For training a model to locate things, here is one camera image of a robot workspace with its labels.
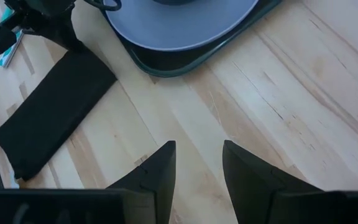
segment toothbrush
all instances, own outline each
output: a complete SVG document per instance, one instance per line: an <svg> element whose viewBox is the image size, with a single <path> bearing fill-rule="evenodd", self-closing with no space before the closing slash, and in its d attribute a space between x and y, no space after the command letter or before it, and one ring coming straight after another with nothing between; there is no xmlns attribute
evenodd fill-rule
<svg viewBox="0 0 358 224"><path fill-rule="evenodd" d="M12 15L13 12L14 11L12 9L9 9L7 7L5 12L4 12L4 14L2 15L1 20L2 21L5 20L10 15ZM16 51L17 47L20 44L20 41L21 41L22 37L23 37L23 32L21 30L17 31L16 32L16 43L3 53L3 55L2 55L2 57L0 59L0 66L2 66L3 68L8 67L9 63L11 62L11 59L13 58L13 55L15 54L15 51Z"/></svg>

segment round gray dish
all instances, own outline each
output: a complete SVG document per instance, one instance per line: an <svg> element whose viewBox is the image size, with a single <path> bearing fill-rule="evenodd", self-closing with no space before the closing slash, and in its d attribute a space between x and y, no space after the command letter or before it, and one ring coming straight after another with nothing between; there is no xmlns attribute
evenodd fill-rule
<svg viewBox="0 0 358 224"><path fill-rule="evenodd" d="M113 0L103 0L114 5ZM123 0L106 11L112 26L128 41L152 50L189 50L208 44L235 28L258 0L195 0L169 6L153 0Z"/></svg>

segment black device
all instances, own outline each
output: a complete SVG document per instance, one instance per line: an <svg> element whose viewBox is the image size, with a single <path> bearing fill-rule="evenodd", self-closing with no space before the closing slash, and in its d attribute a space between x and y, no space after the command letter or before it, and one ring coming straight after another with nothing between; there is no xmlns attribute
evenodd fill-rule
<svg viewBox="0 0 358 224"><path fill-rule="evenodd" d="M175 142L104 190L0 190L0 223L168 224ZM324 192L232 141L223 171L239 224L358 224L358 192Z"/></svg>
<svg viewBox="0 0 358 224"><path fill-rule="evenodd" d="M103 10L116 11L85 0ZM40 35L68 52L0 127L0 145L15 178L33 178L117 80L113 72L77 39L71 12L75 0L5 0L14 13L0 23L0 54L16 43L15 31Z"/></svg>

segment black stand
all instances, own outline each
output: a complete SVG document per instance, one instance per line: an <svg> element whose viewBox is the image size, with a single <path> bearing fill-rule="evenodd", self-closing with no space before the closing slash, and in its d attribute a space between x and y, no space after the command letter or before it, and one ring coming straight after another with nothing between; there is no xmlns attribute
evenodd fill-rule
<svg viewBox="0 0 358 224"><path fill-rule="evenodd" d="M324 192L232 141L223 146L223 171L239 224L358 224L358 192Z"/></svg>
<svg viewBox="0 0 358 224"><path fill-rule="evenodd" d="M65 12L60 15L45 19L39 12L33 12L33 18L27 19L25 23L30 21L29 27L36 27L35 30L24 29L23 33L30 35L40 35L45 37L60 46L74 52L81 52L84 50L83 43L77 39L71 22L71 13L73 12L74 4L72 4Z"/></svg>

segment wood grain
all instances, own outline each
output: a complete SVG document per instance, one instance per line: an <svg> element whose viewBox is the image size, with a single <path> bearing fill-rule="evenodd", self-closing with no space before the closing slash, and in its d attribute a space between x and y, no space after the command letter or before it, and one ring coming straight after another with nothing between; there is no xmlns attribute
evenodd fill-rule
<svg viewBox="0 0 358 224"><path fill-rule="evenodd" d="M169 79L140 71L97 9L76 2L73 25L119 81L25 187L105 188L176 140L170 223L237 223L221 158L232 139L324 190L358 190L358 1L284 1L202 66ZM0 68L0 125L64 53L23 38ZM0 147L7 187L10 170Z"/></svg>

